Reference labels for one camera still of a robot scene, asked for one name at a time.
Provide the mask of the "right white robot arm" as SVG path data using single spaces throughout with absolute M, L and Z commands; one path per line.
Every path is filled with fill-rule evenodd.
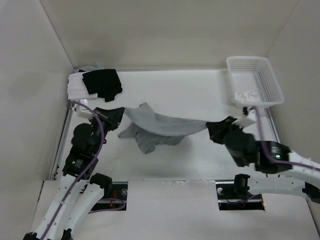
M 257 123 L 254 116 L 207 122 L 209 138 L 226 147 L 238 167 L 253 165 L 265 174 L 254 178 L 237 174 L 232 185 L 233 194 L 248 199 L 259 194 L 299 196 L 314 203 L 320 202 L 320 165 L 304 158 L 288 146 L 275 141 L 256 140 L 244 128 Z

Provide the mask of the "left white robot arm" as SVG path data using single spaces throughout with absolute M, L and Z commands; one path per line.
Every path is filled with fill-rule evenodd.
M 93 171 L 107 133 L 118 128 L 124 111 L 97 107 L 90 111 L 89 123 L 75 127 L 55 198 L 40 225 L 24 239 L 71 240 L 94 205 L 112 195 L 112 178 Z

